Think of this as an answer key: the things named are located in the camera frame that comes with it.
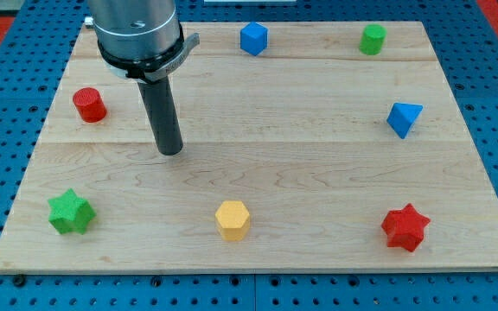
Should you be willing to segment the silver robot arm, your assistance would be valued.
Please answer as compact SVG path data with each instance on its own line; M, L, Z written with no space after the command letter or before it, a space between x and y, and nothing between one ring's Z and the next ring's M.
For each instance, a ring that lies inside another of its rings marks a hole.
M88 0L101 56L122 79L155 84L200 44L186 37L174 0Z

